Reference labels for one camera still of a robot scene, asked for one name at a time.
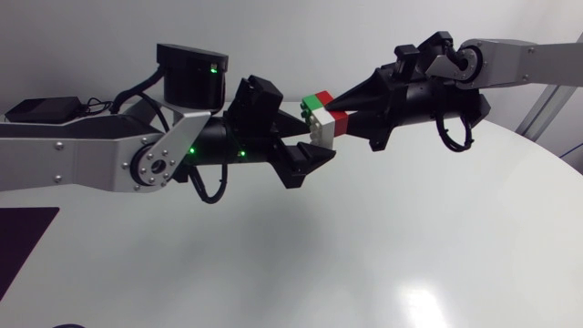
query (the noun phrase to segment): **white lego brick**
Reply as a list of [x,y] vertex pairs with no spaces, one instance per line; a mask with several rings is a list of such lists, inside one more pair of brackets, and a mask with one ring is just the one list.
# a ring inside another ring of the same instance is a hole
[[332,149],[335,125],[335,120],[332,115],[323,108],[316,109],[312,112],[310,123],[312,144]]

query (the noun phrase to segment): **gray arm segment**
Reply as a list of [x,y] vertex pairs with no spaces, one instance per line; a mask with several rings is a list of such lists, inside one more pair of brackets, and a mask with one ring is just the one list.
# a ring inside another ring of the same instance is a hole
[[512,87],[528,83],[583,86],[583,44],[536,45],[518,40],[472,39],[460,52],[477,67],[457,69],[446,56],[438,56],[426,74],[457,80],[461,89]]
[[[70,133],[56,133],[53,138],[54,134],[42,133],[98,118],[82,118],[59,127],[18,124],[32,133],[0,133],[0,191],[58,184],[118,192],[159,190],[171,179],[210,117],[208,111],[175,113],[175,125],[167,134],[145,128],[148,133],[123,138],[75,138]],[[0,131],[14,129],[14,125],[2,123]]]

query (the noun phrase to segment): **metal bracket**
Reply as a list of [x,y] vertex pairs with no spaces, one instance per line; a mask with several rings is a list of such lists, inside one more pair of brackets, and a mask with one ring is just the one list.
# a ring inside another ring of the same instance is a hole
[[[583,43],[583,34],[577,40]],[[516,133],[537,141],[575,93],[576,87],[548,86],[518,126]]]
[[209,111],[161,105],[174,112],[175,124],[158,142],[143,149],[132,161],[132,174],[143,186],[166,186],[177,164],[186,156],[210,118]]

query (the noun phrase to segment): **red lego brick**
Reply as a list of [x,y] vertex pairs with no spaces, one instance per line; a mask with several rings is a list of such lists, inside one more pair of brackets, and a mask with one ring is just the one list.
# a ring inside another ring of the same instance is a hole
[[334,118],[334,136],[338,137],[346,134],[346,130],[348,129],[348,114],[337,111],[330,111],[329,113]]
[[318,98],[318,100],[320,100],[320,102],[324,106],[328,105],[329,102],[334,100],[334,98],[328,93],[328,91],[325,90],[320,93],[317,93],[316,97]]

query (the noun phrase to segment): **white wall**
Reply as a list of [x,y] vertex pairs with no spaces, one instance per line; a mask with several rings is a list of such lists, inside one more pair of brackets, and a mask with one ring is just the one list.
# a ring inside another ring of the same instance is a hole
[[[395,46],[437,30],[457,44],[572,42],[583,31],[583,3],[572,0],[4,0],[0,8],[4,110],[27,97],[112,98],[154,71],[158,42],[229,54],[230,97],[255,74],[297,100],[322,89],[338,95],[394,61]],[[542,89],[488,90],[489,119],[516,128]],[[580,119],[568,114],[581,104],[575,97],[541,144],[560,153],[583,140]]]

